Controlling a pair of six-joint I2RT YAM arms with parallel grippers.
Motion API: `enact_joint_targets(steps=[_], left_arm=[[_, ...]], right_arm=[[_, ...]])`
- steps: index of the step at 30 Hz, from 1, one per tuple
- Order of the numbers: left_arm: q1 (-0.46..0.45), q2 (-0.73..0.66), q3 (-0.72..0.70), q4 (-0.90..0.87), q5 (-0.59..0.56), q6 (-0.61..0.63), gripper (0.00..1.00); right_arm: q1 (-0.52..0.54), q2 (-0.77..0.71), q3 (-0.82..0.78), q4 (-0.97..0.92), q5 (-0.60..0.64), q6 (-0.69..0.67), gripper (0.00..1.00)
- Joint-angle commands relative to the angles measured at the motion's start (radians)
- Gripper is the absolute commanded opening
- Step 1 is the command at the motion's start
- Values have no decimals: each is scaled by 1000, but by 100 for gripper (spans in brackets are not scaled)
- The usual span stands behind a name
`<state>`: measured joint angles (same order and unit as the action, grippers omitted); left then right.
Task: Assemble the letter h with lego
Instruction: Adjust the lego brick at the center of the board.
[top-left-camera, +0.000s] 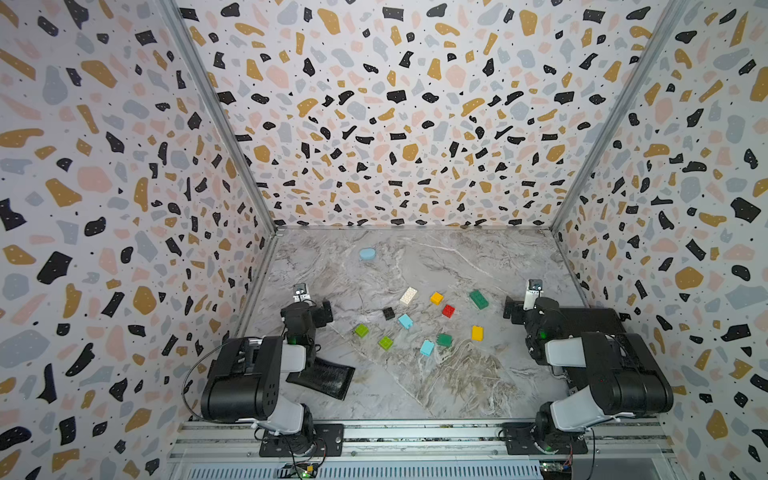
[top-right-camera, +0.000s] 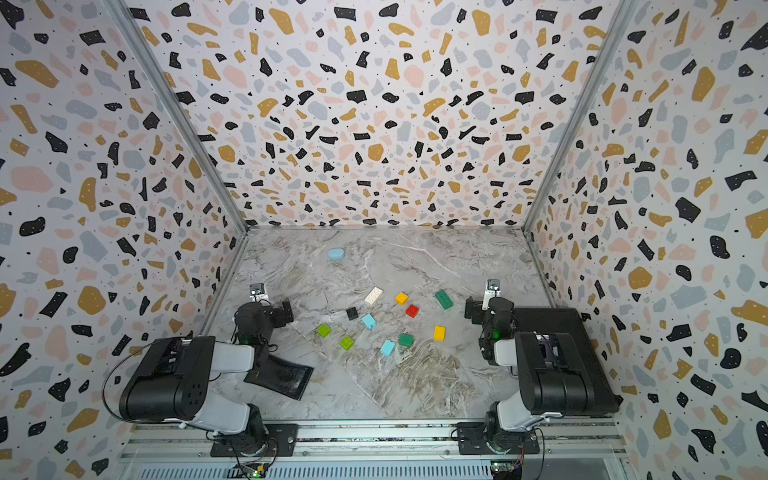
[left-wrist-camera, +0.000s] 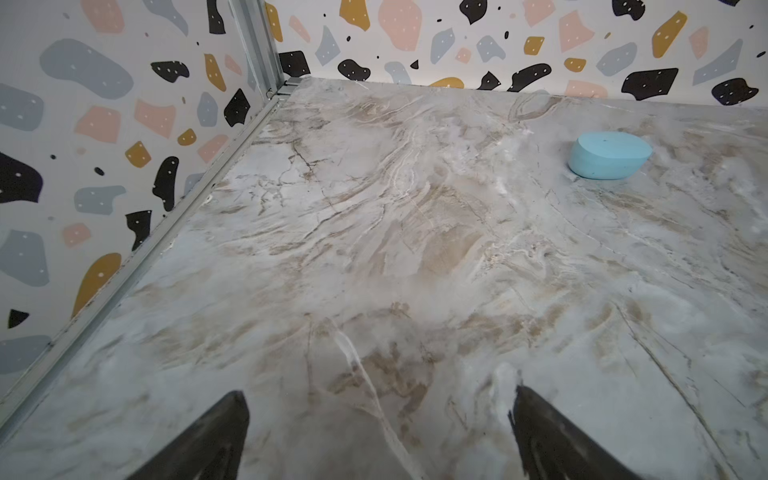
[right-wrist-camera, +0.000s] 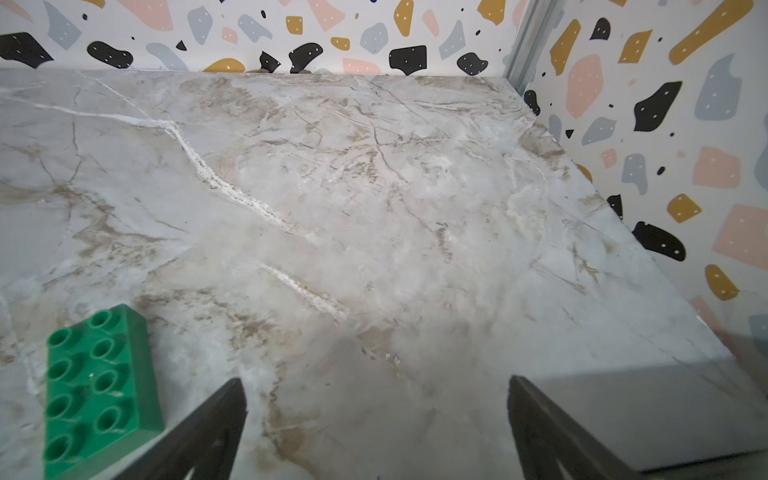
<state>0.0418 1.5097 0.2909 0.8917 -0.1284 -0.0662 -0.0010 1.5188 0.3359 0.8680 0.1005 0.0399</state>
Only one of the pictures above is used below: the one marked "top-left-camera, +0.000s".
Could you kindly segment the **cream long lego brick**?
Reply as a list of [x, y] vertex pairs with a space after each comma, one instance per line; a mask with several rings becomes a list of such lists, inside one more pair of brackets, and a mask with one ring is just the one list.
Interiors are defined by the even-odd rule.
[[409, 305], [414, 300], [417, 293], [418, 291], [415, 288], [408, 287], [404, 294], [401, 296], [400, 302], [405, 305]]

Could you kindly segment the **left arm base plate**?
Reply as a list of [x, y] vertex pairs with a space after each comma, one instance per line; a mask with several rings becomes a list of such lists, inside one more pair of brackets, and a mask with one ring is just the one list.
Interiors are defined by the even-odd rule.
[[266, 431], [259, 456], [279, 457], [340, 457], [344, 444], [345, 427], [342, 423], [320, 423], [304, 426], [295, 434], [278, 435]]

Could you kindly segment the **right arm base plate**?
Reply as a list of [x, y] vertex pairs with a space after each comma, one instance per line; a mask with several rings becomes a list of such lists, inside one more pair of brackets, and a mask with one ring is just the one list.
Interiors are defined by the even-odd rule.
[[589, 451], [583, 434], [545, 429], [530, 422], [503, 423], [500, 439], [508, 455], [581, 455]]

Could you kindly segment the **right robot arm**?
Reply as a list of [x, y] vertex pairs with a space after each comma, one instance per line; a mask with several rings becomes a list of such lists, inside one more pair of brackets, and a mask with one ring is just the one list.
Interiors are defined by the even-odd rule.
[[672, 409], [674, 392], [661, 367], [614, 310], [562, 307], [538, 295], [507, 298], [503, 316], [524, 327], [531, 358], [569, 387], [566, 398], [542, 404], [531, 424], [503, 425], [510, 454], [584, 454], [589, 428]]

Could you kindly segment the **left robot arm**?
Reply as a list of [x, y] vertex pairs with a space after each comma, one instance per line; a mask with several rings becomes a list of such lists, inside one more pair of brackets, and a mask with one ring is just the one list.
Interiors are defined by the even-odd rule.
[[292, 453], [315, 445], [309, 408], [280, 394], [283, 380], [310, 373], [316, 364], [316, 330], [333, 321], [330, 302], [294, 302], [280, 311], [284, 333], [228, 341], [212, 362], [201, 416], [214, 423], [253, 421], [266, 437]]

